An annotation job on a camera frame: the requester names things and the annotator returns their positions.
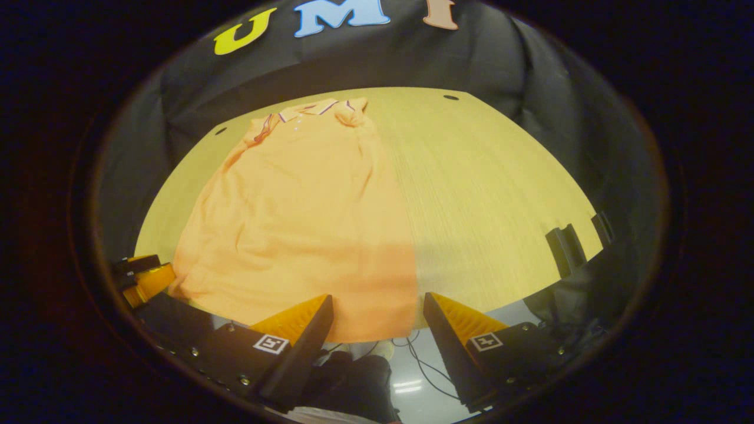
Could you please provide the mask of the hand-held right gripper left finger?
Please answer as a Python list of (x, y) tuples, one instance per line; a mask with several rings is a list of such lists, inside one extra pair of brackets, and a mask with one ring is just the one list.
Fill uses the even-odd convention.
[(334, 322), (333, 298), (316, 296), (261, 322), (228, 322), (188, 347), (197, 371), (245, 402), (296, 407)]

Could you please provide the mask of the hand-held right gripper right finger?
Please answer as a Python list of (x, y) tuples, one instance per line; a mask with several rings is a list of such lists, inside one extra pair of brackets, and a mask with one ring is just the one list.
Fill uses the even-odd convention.
[(562, 343), (530, 322), (509, 326), (434, 292), (425, 293), (422, 312), (469, 412), (516, 402), (557, 376), (569, 360)]

